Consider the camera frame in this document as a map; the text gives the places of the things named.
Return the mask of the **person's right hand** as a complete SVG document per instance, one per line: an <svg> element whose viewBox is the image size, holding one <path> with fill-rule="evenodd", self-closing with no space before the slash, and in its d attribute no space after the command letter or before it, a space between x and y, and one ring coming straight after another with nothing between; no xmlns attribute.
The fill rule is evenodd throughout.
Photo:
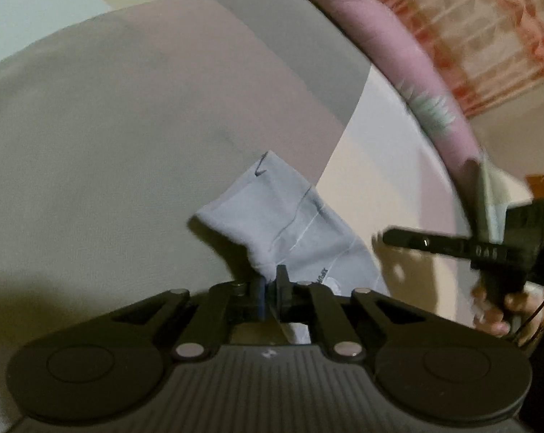
<svg viewBox="0 0 544 433"><path fill-rule="evenodd" d="M511 321L520 320L521 331L517 342L524 343L532 337L544 320L544 288L535 284L526 284L524 291L511 293L499 304L488 294L483 277L480 277L471 289L473 327L478 331L504 337L513 333Z"/></svg>

